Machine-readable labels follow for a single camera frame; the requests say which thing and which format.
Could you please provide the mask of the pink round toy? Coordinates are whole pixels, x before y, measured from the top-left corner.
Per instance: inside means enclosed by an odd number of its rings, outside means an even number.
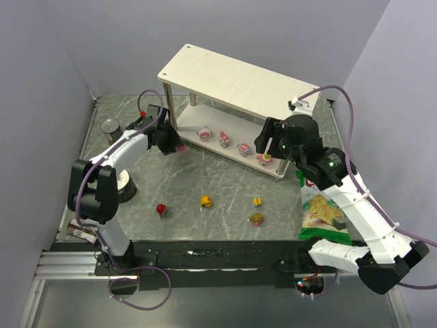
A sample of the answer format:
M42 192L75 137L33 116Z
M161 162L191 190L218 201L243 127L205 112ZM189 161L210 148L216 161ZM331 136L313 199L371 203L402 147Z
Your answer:
M185 152L188 151L188 148L187 148L185 145L177 145L177 146L175 147L175 151L176 151L177 153L183 154L183 153L185 153Z

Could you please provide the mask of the pink toy with green hat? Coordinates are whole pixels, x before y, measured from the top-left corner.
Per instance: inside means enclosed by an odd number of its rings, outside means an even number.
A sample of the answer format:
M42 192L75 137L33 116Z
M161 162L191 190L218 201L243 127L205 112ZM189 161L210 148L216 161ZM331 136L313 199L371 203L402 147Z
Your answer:
M269 154L258 154L257 160L258 164L262 167L268 167L273 162L273 159Z

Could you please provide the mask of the pink toy with blue bows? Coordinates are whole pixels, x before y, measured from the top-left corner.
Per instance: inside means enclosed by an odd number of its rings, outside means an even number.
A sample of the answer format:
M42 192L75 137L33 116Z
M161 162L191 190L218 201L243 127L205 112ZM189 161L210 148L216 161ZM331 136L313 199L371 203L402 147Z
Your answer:
M247 143L239 143L237 145L238 153L241 157L245 158L252 154L252 150L249 144Z

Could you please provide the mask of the pink white toy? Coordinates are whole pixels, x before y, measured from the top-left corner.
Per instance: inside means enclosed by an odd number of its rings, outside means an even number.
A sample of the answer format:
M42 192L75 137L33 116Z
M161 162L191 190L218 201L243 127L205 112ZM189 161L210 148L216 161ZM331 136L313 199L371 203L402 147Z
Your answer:
M197 136L201 141L208 141L212 135L213 132L208 126L204 126L197 131Z
M229 135L227 135L224 131L221 131L218 137L219 146L222 147L223 149L226 149L229 147L229 143L230 143Z

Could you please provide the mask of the yellow duck burger toy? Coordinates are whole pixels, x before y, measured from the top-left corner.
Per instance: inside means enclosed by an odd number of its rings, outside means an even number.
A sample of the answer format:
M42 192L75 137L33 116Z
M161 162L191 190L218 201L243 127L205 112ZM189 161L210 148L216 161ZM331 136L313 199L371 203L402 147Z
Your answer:
M212 199L209 195L202 195L200 204L202 208L209 208L213 205Z

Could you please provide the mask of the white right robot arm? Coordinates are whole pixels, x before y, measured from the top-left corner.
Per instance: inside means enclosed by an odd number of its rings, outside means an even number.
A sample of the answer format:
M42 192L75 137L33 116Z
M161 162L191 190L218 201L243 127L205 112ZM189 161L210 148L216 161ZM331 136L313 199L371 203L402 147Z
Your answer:
M366 287L383 295L428 254L424 242L398 232L378 212L355 166L342 150L324 146L311 116L267 118L254 144L258 154L293 162L306 179L338 205L365 242L356 247L313 237L300 248L302 266L333 267L356 274Z

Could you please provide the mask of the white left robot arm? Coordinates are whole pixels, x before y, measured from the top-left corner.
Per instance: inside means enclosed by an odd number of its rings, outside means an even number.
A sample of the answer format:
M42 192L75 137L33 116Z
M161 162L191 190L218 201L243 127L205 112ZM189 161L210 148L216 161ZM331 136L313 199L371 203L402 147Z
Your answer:
M117 179L154 146L165 156L177 152L182 140L167 116L165 109L156 118L140 117L104 152L72 164L68 209L75 213L81 227L95 233L102 253L117 271L127 271L135 265L133 242L117 218Z

